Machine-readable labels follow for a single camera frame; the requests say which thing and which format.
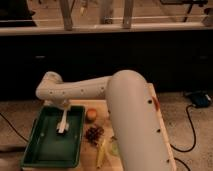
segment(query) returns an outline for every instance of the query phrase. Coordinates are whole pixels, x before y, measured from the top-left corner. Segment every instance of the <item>metal bar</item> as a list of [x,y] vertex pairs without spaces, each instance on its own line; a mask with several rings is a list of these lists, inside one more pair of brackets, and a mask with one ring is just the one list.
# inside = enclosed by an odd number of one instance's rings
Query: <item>metal bar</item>
[[207,14],[207,16],[203,19],[202,23],[206,27],[213,26],[213,8],[207,8],[204,12]]
[[129,29],[132,24],[132,12],[133,12],[133,3],[134,0],[125,0],[124,4],[124,17],[123,17],[123,28]]
[[69,7],[69,0],[60,0],[59,1],[61,13],[63,16],[64,29],[72,30],[73,22],[71,18],[71,10]]
[[100,0],[100,24],[113,23],[113,0]]
[[183,19],[183,22],[186,22],[186,21],[187,21],[187,19],[188,19],[188,14],[191,13],[192,7],[193,7],[193,4],[190,4],[190,5],[189,5],[189,8],[187,9],[187,12],[186,12],[186,17],[184,17],[184,19]]

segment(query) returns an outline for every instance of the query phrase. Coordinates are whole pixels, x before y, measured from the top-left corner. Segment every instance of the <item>wooden table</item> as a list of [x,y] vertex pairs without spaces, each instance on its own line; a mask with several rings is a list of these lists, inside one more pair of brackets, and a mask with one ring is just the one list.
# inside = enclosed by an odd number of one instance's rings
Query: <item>wooden table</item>
[[[150,92],[153,97],[156,97],[156,93],[152,84],[149,84]],[[101,125],[104,128],[104,138],[107,142],[110,141],[111,137],[114,135],[113,129],[111,126],[111,122],[109,119],[109,114],[107,110],[107,105],[105,100],[71,100],[72,105],[83,105],[86,110],[88,108],[95,108],[98,112],[98,117],[95,120],[95,124]],[[174,161],[173,153],[170,147],[169,138],[166,132],[166,128],[164,125],[164,121],[162,118],[162,114],[160,109],[156,112],[157,117],[159,118],[159,122],[161,125],[161,132],[163,133],[163,137],[165,143],[167,145],[168,154],[170,157],[170,162],[172,164],[172,171],[176,171],[176,164]],[[86,130],[92,126],[93,124],[84,124],[84,135]],[[123,171],[121,160],[117,156],[113,156],[109,152],[109,146],[106,146],[106,156],[103,162],[103,165],[100,169],[96,168],[96,157],[97,157],[97,148],[92,146],[85,137],[83,137],[81,144],[81,152],[80,152],[80,162],[79,165],[74,169],[66,169],[66,171]],[[34,171],[48,171],[51,169],[33,169]]]

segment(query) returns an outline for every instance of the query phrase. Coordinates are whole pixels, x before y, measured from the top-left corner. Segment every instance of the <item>floor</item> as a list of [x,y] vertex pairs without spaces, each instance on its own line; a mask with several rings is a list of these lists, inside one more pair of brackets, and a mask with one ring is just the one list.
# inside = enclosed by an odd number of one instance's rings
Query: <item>floor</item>
[[[33,20],[39,27],[63,26],[63,19],[59,7],[59,0],[27,0],[28,6],[36,14]],[[75,0],[72,19],[74,25],[94,25],[99,24],[100,1],[88,0],[88,8],[82,14],[81,0]],[[124,1],[113,2],[113,23],[122,23]],[[204,7],[194,5],[187,21],[202,21],[204,9],[212,7],[213,1],[209,1]],[[159,0],[135,0],[133,8],[133,23],[165,23],[182,22],[189,5],[162,5]]]
[[[183,97],[182,92],[157,93],[163,119],[166,125],[170,143],[180,149],[191,147],[193,142],[192,130],[187,119],[185,108],[190,104],[189,99]],[[0,112],[24,136],[28,137],[42,102],[6,101],[0,102]],[[197,134],[197,144],[193,151],[180,153],[173,150],[174,156],[183,160],[192,171],[213,170],[213,106],[208,108],[191,108],[190,115]],[[8,124],[0,118],[0,147],[7,145],[23,146],[25,142],[18,137]],[[19,171],[23,152],[0,153],[0,170]],[[178,171],[185,171],[182,164],[177,162]]]

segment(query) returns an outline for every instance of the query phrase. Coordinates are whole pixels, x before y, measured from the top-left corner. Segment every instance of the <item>food item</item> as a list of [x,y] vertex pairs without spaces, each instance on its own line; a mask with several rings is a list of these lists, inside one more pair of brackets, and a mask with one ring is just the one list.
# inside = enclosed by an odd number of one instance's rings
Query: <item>food item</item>
[[103,164],[103,160],[105,157],[105,146],[106,146],[106,140],[103,139],[101,144],[98,147],[98,153],[97,153],[97,160],[96,160],[96,167],[101,168]]
[[111,137],[111,140],[109,142],[109,152],[111,155],[119,157],[117,139],[114,136]]
[[86,139],[92,145],[97,146],[100,137],[104,134],[104,129],[101,126],[95,125],[91,126],[85,134]]
[[89,108],[86,112],[86,121],[94,122],[97,118],[97,110],[94,108]]

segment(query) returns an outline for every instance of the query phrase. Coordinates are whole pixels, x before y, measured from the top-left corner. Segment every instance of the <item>black cable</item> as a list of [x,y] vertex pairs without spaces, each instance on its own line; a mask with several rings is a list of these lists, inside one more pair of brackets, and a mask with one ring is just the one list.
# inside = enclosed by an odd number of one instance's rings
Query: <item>black cable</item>
[[191,125],[191,128],[192,128],[192,132],[193,132],[193,139],[194,139],[194,142],[193,142],[192,147],[189,148],[189,149],[186,149],[186,150],[182,150],[182,149],[178,149],[178,148],[175,147],[174,145],[170,144],[171,147],[172,147],[174,150],[176,150],[176,151],[178,151],[178,152],[182,152],[182,153],[190,152],[190,151],[192,151],[192,150],[194,149],[194,147],[196,146],[196,139],[197,139],[197,138],[196,138],[196,132],[195,132],[195,129],[194,129],[194,125],[193,125],[193,123],[192,123],[192,120],[191,120],[191,117],[190,117],[190,113],[189,113],[189,108],[190,108],[190,107],[194,107],[194,105],[193,105],[193,104],[190,104],[190,105],[186,106],[186,113],[187,113],[187,116],[188,116],[188,119],[189,119],[189,122],[190,122],[190,125]]
[[191,169],[189,168],[189,166],[188,166],[184,161],[182,161],[181,159],[179,159],[179,158],[177,158],[177,157],[175,157],[174,159],[175,159],[176,161],[180,162],[182,165],[184,165],[185,168],[186,168],[188,171],[191,171]]
[[15,133],[20,136],[24,141],[28,142],[26,138],[24,138],[15,128],[14,126],[9,122],[9,120],[2,114],[0,113],[1,117],[10,125],[10,127],[15,131]]

